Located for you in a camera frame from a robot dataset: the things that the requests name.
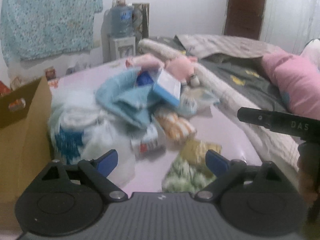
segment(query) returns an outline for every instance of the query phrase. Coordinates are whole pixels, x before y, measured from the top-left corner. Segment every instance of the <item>ribbed gray panel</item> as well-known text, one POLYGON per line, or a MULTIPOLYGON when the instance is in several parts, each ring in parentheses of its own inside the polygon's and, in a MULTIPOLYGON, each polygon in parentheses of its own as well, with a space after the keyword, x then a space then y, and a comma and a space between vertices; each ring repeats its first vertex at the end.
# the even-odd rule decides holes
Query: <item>ribbed gray panel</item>
POLYGON ((188 193, 134 193, 109 206, 94 226, 63 238, 25 235, 21 240, 302 240, 296 234, 263 238, 230 226, 215 206, 194 201, 188 193))

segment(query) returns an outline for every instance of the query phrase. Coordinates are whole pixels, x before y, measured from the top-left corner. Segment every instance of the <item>table surface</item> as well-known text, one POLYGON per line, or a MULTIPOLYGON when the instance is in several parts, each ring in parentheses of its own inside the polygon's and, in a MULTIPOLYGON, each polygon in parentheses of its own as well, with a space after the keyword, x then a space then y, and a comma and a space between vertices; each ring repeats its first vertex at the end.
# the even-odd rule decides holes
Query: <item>table surface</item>
MULTIPOLYGON (((125 60, 123 59, 110 62, 60 78, 58 87, 51 88, 51 90, 83 87, 96 89, 106 79, 125 69, 125 60)), ((190 122, 197 129, 196 139, 220 144, 222 146, 221 154, 227 159, 241 159, 250 165, 261 165, 261 160, 245 133, 216 107, 207 108, 191 118, 190 122)), ((165 151, 156 152, 138 160, 135 165, 135 177, 122 190, 129 196, 132 192, 161 191, 161 181, 179 150, 178 146, 170 146, 165 151)), ((0 233, 1 240, 12 240, 16 237, 17 235, 11 232, 0 233)))

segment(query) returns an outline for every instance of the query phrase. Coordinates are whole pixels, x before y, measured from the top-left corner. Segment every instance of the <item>silver screw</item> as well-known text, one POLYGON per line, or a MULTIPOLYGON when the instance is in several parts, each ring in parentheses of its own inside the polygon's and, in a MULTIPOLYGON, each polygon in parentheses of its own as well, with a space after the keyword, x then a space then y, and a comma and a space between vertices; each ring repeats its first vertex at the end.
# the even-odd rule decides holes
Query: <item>silver screw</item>
POLYGON ((210 191, 200 191, 198 192, 197 196, 201 199, 210 199, 213 197, 213 194, 210 191))
POLYGON ((113 199, 122 199, 125 196, 125 193, 123 191, 115 190, 112 191, 109 196, 113 199))

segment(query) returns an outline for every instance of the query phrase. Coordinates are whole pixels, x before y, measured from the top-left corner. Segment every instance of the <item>brown door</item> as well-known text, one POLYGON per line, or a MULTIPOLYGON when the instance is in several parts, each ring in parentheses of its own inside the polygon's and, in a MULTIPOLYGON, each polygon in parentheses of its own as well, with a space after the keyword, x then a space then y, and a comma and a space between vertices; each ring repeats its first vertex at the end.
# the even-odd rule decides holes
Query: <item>brown door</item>
POLYGON ((266 0, 229 0, 224 34, 258 40, 266 0))

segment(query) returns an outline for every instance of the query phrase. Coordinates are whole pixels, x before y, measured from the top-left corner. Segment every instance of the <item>pink plush toy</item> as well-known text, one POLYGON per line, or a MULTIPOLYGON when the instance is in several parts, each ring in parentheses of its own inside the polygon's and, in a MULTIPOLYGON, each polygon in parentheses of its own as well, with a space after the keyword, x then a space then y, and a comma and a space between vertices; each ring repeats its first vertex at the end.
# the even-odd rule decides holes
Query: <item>pink plush toy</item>
POLYGON ((180 56, 166 61, 164 69, 180 82, 190 82, 192 87, 198 87, 200 82, 195 75, 195 68, 192 64, 197 61, 196 57, 180 56))
POLYGON ((152 54, 144 54, 138 57, 129 57, 125 65, 129 67, 141 67, 141 70, 157 70, 164 67, 164 63, 152 54))

